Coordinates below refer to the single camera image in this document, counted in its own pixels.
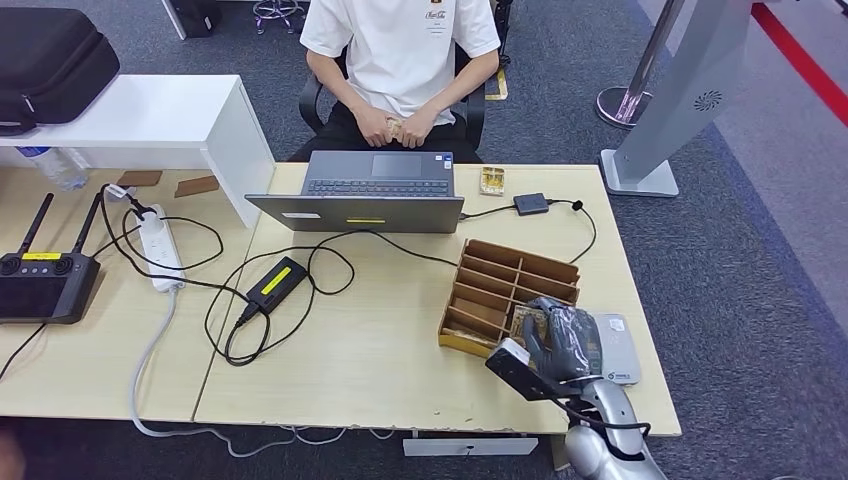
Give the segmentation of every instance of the black chair armrest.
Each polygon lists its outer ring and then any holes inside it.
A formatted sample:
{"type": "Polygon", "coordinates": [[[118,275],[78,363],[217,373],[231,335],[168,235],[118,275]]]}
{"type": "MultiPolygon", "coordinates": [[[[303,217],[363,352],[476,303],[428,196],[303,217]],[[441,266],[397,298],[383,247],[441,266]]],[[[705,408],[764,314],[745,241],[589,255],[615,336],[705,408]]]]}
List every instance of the black chair armrest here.
{"type": "Polygon", "coordinates": [[[471,143],[474,150],[480,147],[485,116],[486,84],[484,83],[468,95],[465,105],[465,138],[471,143]]]}
{"type": "Polygon", "coordinates": [[[324,128],[324,122],[318,116],[318,95],[321,93],[322,88],[324,86],[318,81],[318,77],[309,75],[306,85],[303,86],[303,91],[300,93],[300,102],[298,105],[300,116],[303,117],[303,120],[315,133],[318,133],[324,128]]]}

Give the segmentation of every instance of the water bottle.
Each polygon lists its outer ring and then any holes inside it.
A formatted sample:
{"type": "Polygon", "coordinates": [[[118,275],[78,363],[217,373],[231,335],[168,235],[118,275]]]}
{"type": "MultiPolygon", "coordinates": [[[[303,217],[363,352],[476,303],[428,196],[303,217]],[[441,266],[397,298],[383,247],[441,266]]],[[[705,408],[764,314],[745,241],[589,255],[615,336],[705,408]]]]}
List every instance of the water bottle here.
{"type": "Polygon", "coordinates": [[[82,188],[88,175],[68,154],[58,148],[17,147],[47,178],[64,191],[82,188]]]}

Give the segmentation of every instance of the power adapter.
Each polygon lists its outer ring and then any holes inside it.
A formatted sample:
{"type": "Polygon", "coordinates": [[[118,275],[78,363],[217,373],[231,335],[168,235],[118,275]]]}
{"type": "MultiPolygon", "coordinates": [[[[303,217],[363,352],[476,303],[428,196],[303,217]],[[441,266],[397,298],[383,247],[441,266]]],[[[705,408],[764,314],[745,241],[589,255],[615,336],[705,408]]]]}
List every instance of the power adapter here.
{"type": "Polygon", "coordinates": [[[548,201],[545,200],[545,195],[541,193],[517,195],[512,197],[512,201],[515,203],[515,209],[521,217],[535,215],[537,213],[547,213],[549,209],[548,201]]]}
{"type": "Polygon", "coordinates": [[[270,315],[304,278],[306,278],[306,269],[291,258],[283,257],[247,292],[250,303],[244,308],[236,326],[244,325],[258,312],[270,315]]]}

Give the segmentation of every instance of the white cable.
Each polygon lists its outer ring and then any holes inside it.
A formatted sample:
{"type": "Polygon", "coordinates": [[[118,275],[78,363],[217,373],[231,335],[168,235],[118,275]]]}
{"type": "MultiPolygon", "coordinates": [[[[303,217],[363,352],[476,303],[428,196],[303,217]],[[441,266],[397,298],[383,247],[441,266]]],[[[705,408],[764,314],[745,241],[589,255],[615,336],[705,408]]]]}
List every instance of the white cable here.
{"type": "MultiPolygon", "coordinates": [[[[282,428],[283,430],[288,430],[289,432],[302,432],[304,430],[309,430],[310,427],[289,427],[289,426],[286,426],[286,425],[280,425],[280,428],[282,428]]],[[[335,438],[331,438],[330,440],[323,440],[321,442],[313,442],[311,440],[304,439],[303,437],[300,436],[299,433],[296,433],[296,434],[297,434],[297,439],[300,440],[301,442],[307,444],[307,445],[326,445],[328,443],[333,443],[336,440],[342,438],[342,435],[344,435],[345,430],[347,430],[347,429],[343,428],[342,431],[339,432],[339,434],[335,438]]],[[[388,435],[380,435],[373,428],[369,428],[368,431],[371,432],[371,435],[374,435],[374,437],[376,437],[378,440],[388,440],[388,439],[392,438],[392,435],[395,434],[394,430],[390,430],[388,435]]]]}
{"type": "Polygon", "coordinates": [[[155,437],[155,438],[184,437],[184,436],[190,436],[190,435],[197,435],[197,434],[200,434],[200,433],[211,433],[212,435],[215,435],[219,439],[226,442],[227,443],[227,451],[230,452],[230,455],[232,455],[233,457],[236,457],[236,458],[251,457],[251,456],[256,455],[257,453],[267,449],[267,448],[270,448],[270,447],[273,447],[273,446],[276,446],[276,445],[291,445],[292,443],[294,443],[297,439],[297,436],[292,437],[291,440],[286,440],[284,442],[269,443],[269,444],[264,445],[260,448],[257,448],[256,450],[253,450],[252,452],[238,453],[238,452],[233,450],[232,441],[230,441],[229,438],[218,433],[218,431],[213,429],[213,428],[198,428],[198,429],[195,429],[195,430],[181,430],[181,431],[175,430],[175,431],[170,431],[170,432],[158,432],[158,431],[151,430],[151,429],[145,427],[144,424],[141,423],[141,419],[138,417],[138,405],[137,405],[137,402],[136,402],[136,392],[138,390],[138,383],[141,380],[141,372],[142,372],[142,370],[144,370],[144,366],[147,365],[147,361],[150,359],[150,355],[153,353],[153,349],[156,347],[156,344],[159,343],[159,340],[162,338],[162,335],[165,333],[165,330],[168,329],[168,326],[171,324],[171,320],[173,320],[173,318],[174,318],[174,312],[176,311],[176,308],[177,308],[177,289],[172,288],[171,290],[169,290],[169,294],[170,294],[170,299],[168,301],[168,313],[165,315],[164,320],[162,320],[162,324],[159,326],[159,331],[156,332],[156,336],[153,337],[153,339],[150,341],[150,343],[147,344],[147,348],[144,349],[144,354],[142,355],[141,359],[139,359],[138,365],[136,365],[136,367],[135,367],[135,371],[133,372],[133,376],[132,376],[132,382],[130,383],[130,389],[129,389],[130,418],[132,419],[132,422],[135,425],[135,428],[137,428],[139,432],[147,435],[148,437],[155,437]]]}
{"type": "Polygon", "coordinates": [[[394,434],[395,434],[395,431],[394,431],[394,430],[389,430],[389,434],[388,434],[388,435],[380,435],[379,433],[377,433],[376,431],[374,431],[374,429],[373,429],[373,428],[369,428],[369,429],[368,429],[368,431],[370,431],[370,432],[371,432],[371,435],[374,435],[375,437],[377,437],[377,440],[388,440],[388,439],[392,438],[392,435],[394,435],[394,434]]]}
{"type": "Polygon", "coordinates": [[[306,438],[303,438],[303,437],[300,436],[300,433],[298,433],[298,432],[295,432],[295,437],[297,437],[298,440],[300,440],[301,442],[303,442],[307,445],[320,446],[320,445],[327,445],[327,444],[333,443],[335,441],[338,441],[340,438],[342,438],[342,436],[345,434],[345,432],[347,432],[347,429],[343,428],[343,429],[341,429],[339,434],[336,435],[335,437],[327,439],[327,440],[319,440],[319,441],[308,440],[306,438]]]}

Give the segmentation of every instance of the white shelf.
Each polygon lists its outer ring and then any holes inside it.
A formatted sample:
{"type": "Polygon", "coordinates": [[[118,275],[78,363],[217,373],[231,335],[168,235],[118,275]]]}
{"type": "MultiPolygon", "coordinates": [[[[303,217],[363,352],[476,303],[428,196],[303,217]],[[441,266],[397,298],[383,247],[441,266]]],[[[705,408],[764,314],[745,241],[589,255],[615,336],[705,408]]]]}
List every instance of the white shelf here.
{"type": "Polygon", "coordinates": [[[119,75],[71,123],[0,137],[0,146],[199,148],[238,75],[119,75]]]}
{"type": "Polygon", "coordinates": [[[274,158],[238,75],[119,75],[73,122],[0,137],[0,165],[27,165],[12,147],[74,147],[89,167],[212,170],[245,226],[259,210],[274,158]]]}

